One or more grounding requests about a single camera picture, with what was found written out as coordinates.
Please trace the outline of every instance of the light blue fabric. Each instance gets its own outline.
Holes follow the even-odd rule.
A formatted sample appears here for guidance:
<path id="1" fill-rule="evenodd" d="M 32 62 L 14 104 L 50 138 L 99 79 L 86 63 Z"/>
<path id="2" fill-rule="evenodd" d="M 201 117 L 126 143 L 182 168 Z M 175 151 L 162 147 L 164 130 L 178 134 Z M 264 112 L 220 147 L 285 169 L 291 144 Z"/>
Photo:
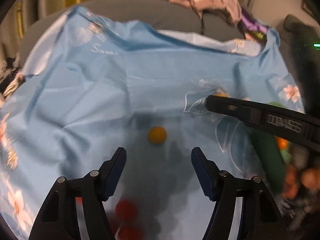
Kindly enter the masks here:
<path id="1" fill-rule="evenodd" d="M 193 147 L 234 176 L 264 178 L 246 128 L 208 113 L 204 98 L 226 93 L 303 111 L 299 92 L 286 92 L 295 83 L 274 29 L 263 51 L 248 57 L 178 41 L 142 22 L 113 22 L 82 7 L 66 14 L 59 32 L 56 27 L 47 32 L 48 39 L 57 33 L 52 47 L 39 43 L 30 56 L 29 62 L 44 64 L 39 52 L 49 53 L 42 72 L 30 75 L 0 111 L 0 213 L 19 239 L 27 238 L 30 220 L 59 176 L 82 177 L 120 146 L 128 160 L 107 213 L 126 197 L 139 208 L 145 239 L 202 239 L 214 203 L 193 170 Z M 163 145 L 148 142 L 154 126 L 167 131 Z M 236 239 L 240 210 L 237 205 L 230 239 Z"/>

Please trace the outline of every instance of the pink garment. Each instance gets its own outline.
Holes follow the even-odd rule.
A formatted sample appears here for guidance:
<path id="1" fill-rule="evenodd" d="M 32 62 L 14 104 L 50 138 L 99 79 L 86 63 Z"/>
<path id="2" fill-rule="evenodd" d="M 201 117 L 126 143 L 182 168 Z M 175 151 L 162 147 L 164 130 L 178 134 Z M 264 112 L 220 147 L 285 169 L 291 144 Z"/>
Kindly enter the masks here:
<path id="1" fill-rule="evenodd" d="M 201 18 L 205 9 L 222 10 L 228 17 L 228 22 L 237 25 L 241 19 L 241 6 L 238 0 L 168 0 L 170 3 L 192 8 Z"/>

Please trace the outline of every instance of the beige wall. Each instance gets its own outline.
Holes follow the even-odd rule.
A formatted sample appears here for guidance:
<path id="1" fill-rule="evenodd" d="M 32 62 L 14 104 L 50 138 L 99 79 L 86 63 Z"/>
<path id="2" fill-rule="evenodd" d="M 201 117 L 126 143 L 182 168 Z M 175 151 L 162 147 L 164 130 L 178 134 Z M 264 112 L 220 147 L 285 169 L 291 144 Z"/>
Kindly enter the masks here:
<path id="1" fill-rule="evenodd" d="M 276 27 L 288 14 L 293 14 L 305 24 L 319 26 L 315 19 L 301 8 L 302 0 L 255 0 L 252 13 L 263 22 Z"/>

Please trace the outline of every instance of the yellow-orange ball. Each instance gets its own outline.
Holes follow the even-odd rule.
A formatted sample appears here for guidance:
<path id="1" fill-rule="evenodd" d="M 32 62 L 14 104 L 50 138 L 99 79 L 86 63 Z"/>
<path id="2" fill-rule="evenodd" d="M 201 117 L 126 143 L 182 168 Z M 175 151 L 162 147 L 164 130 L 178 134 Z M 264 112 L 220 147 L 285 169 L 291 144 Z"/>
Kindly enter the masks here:
<path id="1" fill-rule="evenodd" d="M 150 130 L 148 138 L 153 144 L 162 144 L 167 139 L 167 132 L 163 127 L 154 127 Z"/>

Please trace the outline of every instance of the silver screw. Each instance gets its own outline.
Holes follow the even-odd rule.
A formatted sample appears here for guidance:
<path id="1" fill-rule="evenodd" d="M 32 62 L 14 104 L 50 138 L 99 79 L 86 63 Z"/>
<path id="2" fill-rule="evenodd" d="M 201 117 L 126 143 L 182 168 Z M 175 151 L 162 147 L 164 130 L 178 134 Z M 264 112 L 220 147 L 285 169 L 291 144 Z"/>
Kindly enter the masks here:
<path id="1" fill-rule="evenodd" d="M 91 177 L 97 177 L 99 175 L 99 171 L 91 171 L 90 176 Z"/>
<path id="2" fill-rule="evenodd" d="M 255 176 L 255 177 L 253 177 L 253 181 L 256 183 L 260 183 L 261 179 L 259 177 Z"/>
<path id="3" fill-rule="evenodd" d="M 57 182 L 58 182 L 58 183 L 62 183 L 62 182 L 64 182 L 65 180 L 66 180 L 65 177 L 59 177 L 59 178 L 57 179 Z"/>
<path id="4" fill-rule="evenodd" d="M 222 176 L 222 177 L 226 177 L 228 175 L 228 172 L 227 171 L 220 171 L 219 174 Z"/>

